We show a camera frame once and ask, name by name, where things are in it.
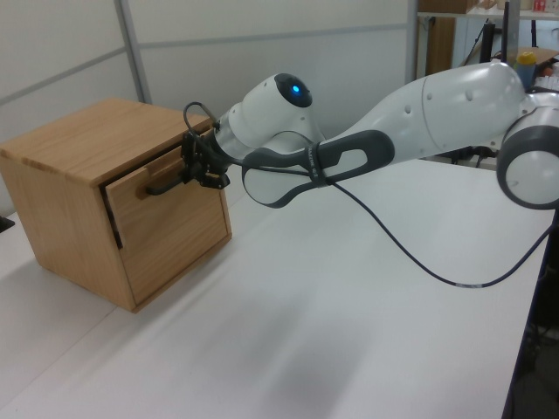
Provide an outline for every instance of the table surface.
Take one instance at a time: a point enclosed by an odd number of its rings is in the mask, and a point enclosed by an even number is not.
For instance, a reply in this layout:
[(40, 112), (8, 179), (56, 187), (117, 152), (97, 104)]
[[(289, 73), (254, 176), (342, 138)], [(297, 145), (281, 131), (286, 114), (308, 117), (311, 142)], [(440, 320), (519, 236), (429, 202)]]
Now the table surface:
[[(232, 179), (233, 239), (138, 314), (0, 235), (0, 418), (500, 418), (545, 245), (487, 289), (420, 271), (334, 188)], [(507, 271), (551, 223), (494, 172), (409, 161), (342, 183), (437, 273)]]
[[(471, 18), (484, 18), (484, 19), (502, 19), (503, 9), (499, 9), (497, 5), (491, 9), (483, 9), (474, 7), (467, 13), (437, 13), (430, 11), (418, 12), (419, 17), (471, 17)], [(559, 15), (544, 11), (531, 11), (521, 10), (521, 20), (559, 20)]]

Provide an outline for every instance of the shelf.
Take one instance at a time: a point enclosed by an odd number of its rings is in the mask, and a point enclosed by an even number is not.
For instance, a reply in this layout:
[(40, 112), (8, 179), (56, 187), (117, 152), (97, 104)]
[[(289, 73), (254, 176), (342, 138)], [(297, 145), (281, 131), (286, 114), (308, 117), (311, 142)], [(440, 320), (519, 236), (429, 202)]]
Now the shelf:
[[(468, 18), (479, 18), (479, 19), (502, 19), (503, 10), (499, 9), (497, 5), (493, 6), (491, 9), (482, 9), (474, 7), (470, 11), (465, 13), (437, 13), (429, 11), (418, 12), (418, 17), (468, 17)], [(531, 10), (521, 10), (521, 20), (556, 20), (559, 21), (559, 15), (555, 13), (548, 13), (543, 11), (531, 11)]]

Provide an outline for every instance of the black cable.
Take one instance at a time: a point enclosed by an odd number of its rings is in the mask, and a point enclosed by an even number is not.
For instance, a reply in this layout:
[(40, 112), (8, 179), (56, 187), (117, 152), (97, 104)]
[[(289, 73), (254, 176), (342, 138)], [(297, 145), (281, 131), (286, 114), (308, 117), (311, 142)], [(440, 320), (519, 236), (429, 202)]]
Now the black cable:
[[(197, 132), (194, 130), (194, 128), (189, 123), (189, 118), (188, 118), (188, 115), (187, 115), (187, 111), (191, 106), (200, 106), (204, 110), (204, 112), (206, 112), (206, 114), (210, 117), (214, 127), (218, 127), (218, 122), (216, 120), (216, 117), (213, 116), (213, 114), (210, 112), (210, 110), (201, 102), (190, 102), (187, 106), (184, 107), (184, 109), (183, 109), (184, 123), (188, 127), (190, 133), (192, 134), (192, 138), (194, 138), (194, 141), (196, 142), (196, 144), (198, 144), (201, 147), (205, 147), (205, 145), (202, 143), (202, 139), (200, 138), (200, 136), (197, 134)], [(288, 168), (268, 168), (266, 166), (251, 166), (251, 165), (248, 165), (248, 164), (244, 163), (243, 161), (241, 161), (239, 159), (235, 159), (233, 157), (230, 157), (229, 155), (220, 155), (220, 157), (223, 158), (229, 164), (234, 164), (235, 166), (240, 166), (241, 168), (249, 168), (249, 169), (253, 169), (253, 170), (260, 170), (260, 171), (263, 171), (263, 172), (282, 173), (282, 174), (286, 174), (286, 175), (301, 175), (301, 176), (309, 177), (308, 172), (303, 172), (303, 171), (300, 171), (300, 170), (291, 170), (291, 169), (288, 169)]]
[(417, 266), (419, 266), (421, 269), (423, 269), (425, 272), (427, 272), (429, 275), (431, 275), (432, 277), (434, 277), (435, 279), (444, 282), (445, 284), (448, 285), (452, 285), (452, 286), (457, 286), (460, 288), (487, 288), (489, 286), (492, 285), (497, 285), (500, 282), (504, 281), (505, 279), (507, 279), (508, 277), (510, 277), (513, 273), (516, 272), (516, 270), (518, 270), (518, 268), (520, 268), (524, 262), (526, 262), (526, 260), (530, 257), (530, 255), (532, 253), (534, 253), (534, 251), (537, 249), (537, 247), (542, 243), (542, 241), (545, 239), (545, 237), (548, 236), (548, 234), (555, 228), (554, 224), (550, 225), (548, 227), (547, 230), (545, 230), (543, 232), (543, 234), (535, 241), (534, 245), (526, 252), (526, 254), (505, 274), (501, 275), (500, 277), (498, 277), (497, 279), (494, 279), (493, 281), (488, 281), (482, 284), (461, 284), (460, 282), (454, 282), (451, 281), (449, 279), (445, 279), (441, 276), (439, 276), (438, 274), (436, 274), (435, 272), (431, 271), (429, 268), (427, 268), (424, 264), (422, 264), (421, 262), (419, 262), (395, 237), (394, 235), (388, 230), (388, 228), (386, 228), (386, 226), (383, 224), (383, 222), (378, 218), (378, 216), (376, 216), (376, 214), (367, 206), (365, 205), (365, 203), (363, 203), (359, 198), (357, 198), (355, 195), (353, 195), (351, 192), (349, 192), (348, 190), (346, 190), (345, 188), (343, 188), (342, 186), (338, 185), (335, 182), (331, 182), (330, 183), (332, 186), (334, 186), (335, 188), (337, 188), (338, 190), (340, 190), (342, 193), (344, 193), (345, 195), (349, 196), (351, 199), (353, 199), (357, 204), (359, 204), (365, 211), (367, 211), (369, 213), (370, 216), (372, 216), (375, 221), (378, 223), (378, 225), (384, 230), (384, 232), (388, 235), (388, 237), (390, 237), (392, 239), (392, 241), (394, 242), (394, 244), (396, 246), (398, 246), (400, 248), (400, 250), (408, 257), (410, 258)]
[(475, 41), (473, 41), (472, 49), (470, 50), (470, 53), (468, 54), (468, 56), (467, 56), (466, 59), (464, 60), (464, 65), (468, 64), (468, 61), (470, 61), (470, 58), (471, 58), (472, 55), (473, 55), (473, 50), (475, 49), (475, 45), (477, 45), (478, 42), (480, 41), (480, 38), (481, 38), (481, 34), (482, 34), (482, 33), (483, 33), (483, 28), (481, 28), (481, 31), (480, 31), (480, 33), (478, 34), (478, 37), (475, 38)]
[[(194, 131), (194, 129), (192, 128), (192, 126), (190, 125), (189, 121), (188, 121), (188, 116), (186, 114), (186, 111), (188, 110), (189, 107), (194, 106), (194, 105), (198, 105), (200, 106), (205, 112), (206, 114), (212, 119), (214, 126), (217, 125), (217, 121), (215, 119), (215, 117), (213, 117), (213, 115), (210, 113), (210, 111), (208, 110), (208, 108), (206, 106), (204, 106), (202, 103), (200, 102), (191, 102), (189, 103), (183, 111), (183, 116), (184, 116), (184, 122), (186, 123), (186, 126), (189, 128), (190, 132), (192, 133), (192, 136), (194, 137), (195, 141), (197, 142), (197, 144), (200, 144), (201, 146), (203, 146), (202, 144), (202, 140), (200, 139), (200, 137), (198, 136), (198, 134)], [(246, 164), (244, 164), (242, 161), (238, 160), (238, 159), (233, 159), (231, 157), (228, 156), (228, 158), (226, 159), (230, 164), (235, 164), (238, 165), (240, 167), (243, 168), (251, 168), (251, 169), (256, 169), (256, 170), (263, 170), (263, 171), (268, 171), (268, 172), (274, 172), (274, 173), (285, 173), (285, 174), (289, 174), (289, 175), (304, 175), (304, 176), (309, 176), (309, 174), (307, 172), (301, 172), (301, 171), (297, 171), (297, 170), (289, 170), (289, 169), (283, 169), (283, 168), (266, 168), (266, 167), (252, 167), (252, 166), (248, 166)], [(543, 234), (535, 241), (535, 243), (532, 245), (532, 247), (526, 252), (526, 254), (506, 273), (504, 273), (503, 275), (501, 275), (500, 277), (498, 277), (497, 279), (494, 279), (493, 281), (488, 281), (485, 283), (481, 283), (481, 284), (462, 284), (460, 282), (454, 282), (451, 281), (449, 279), (445, 279), (441, 276), (439, 276), (438, 274), (436, 274), (435, 272), (431, 271), (429, 268), (427, 268), (424, 264), (422, 264), (421, 262), (419, 262), (397, 239), (396, 237), (394, 237), (394, 235), (388, 230), (388, 228), (383, 224), (383, 222), (380, 220), (380, 218), (378, 216), (376, 216), (376, 214), (372, 211), (372, 209), (370, 209), (363, 201), (361, 201), (359, 198), (357, 198), (355, 195), (353, 195), (351, 192), (349, 192), (348, 190), (346, 190), (345, 188), (343, 188), (342, 186), (338, 185), (335, 182), (331, 182), (327, 179), (327, 183), (331, 186), (334, 186), (336, 189), (340, 190), (343, 194), (345, 194), (346, 196), (348, 196), (349, 198), (351, 198), (353, 201), (355, 201), (358, 205), (360, 205), (365, 211), (367, 211), (369, 213), (370, 216), (372, 216), (375, 221), (378, 223), (378, 225), (384, 230), (384, 232), (388, 235), (388, 237), (390, 237), (390, 239), (394, 242), (394, 244), (408, 257), (411, 259), (412, 262), (414, 262), (417, 266), (419, 266), (423, 271), (427, 272), (429, 275), (431, 275), (432, 277), (434, 277), (435, 279), (437, 279), (440, 282), (443, 282), (445, 284), (448, 285), (452, 285), (452, 286), (457, 286), (459, 288), (487, 288), (489, 286), (492, 285), (497, 285), (500, 282), (504, 281), (505, 279), (507, 279), (508, 277), (510, 277), (513, 273), (515, 273), (518, 268), (520, 268), (524, 262), (526, 262), (526, 260), (528, 260), (528, 258), (532, 255), (532, 253), (534, 253), (534, 251), (538, 248), (538, 246), (542, 243), (542, 241), (545, 239), (545, 237), (547, 237), (549, 235), (549, 233), (551, 233), (551, 231), (553, 231), (555, 229), (555, 225), (551, 224), (544, 232)]]

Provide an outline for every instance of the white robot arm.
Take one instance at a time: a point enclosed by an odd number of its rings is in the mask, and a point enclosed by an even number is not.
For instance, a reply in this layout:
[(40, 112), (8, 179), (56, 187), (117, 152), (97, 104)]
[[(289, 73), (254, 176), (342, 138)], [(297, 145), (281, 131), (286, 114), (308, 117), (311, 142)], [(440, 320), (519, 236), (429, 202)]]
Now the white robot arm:
[(279, 208), (300, 192), (389, 164), (503, 141), (497, 177), (504, 193), (528, 208), (559, 208), (559, 95), (525, 94), (507, 65), (413, 81), (331, 139), (311, 105), (299, 79), (272, 76), (224, 114), (204, 143), (225, 161), (241, 161), (248, 194)]

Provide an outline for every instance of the wooden cabinet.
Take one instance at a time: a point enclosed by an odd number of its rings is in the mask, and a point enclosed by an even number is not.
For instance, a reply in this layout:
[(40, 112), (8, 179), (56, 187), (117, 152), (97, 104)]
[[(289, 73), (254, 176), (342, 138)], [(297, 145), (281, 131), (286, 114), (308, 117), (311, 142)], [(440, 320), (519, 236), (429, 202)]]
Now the wooden cabinet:
[(137, 311), (227, 243), (223, 190), (189, 182), (145, 191), (176, 176), (184, 130), (181, 112), (110, 99), (0, 144), (0, 171), (37, 261)]

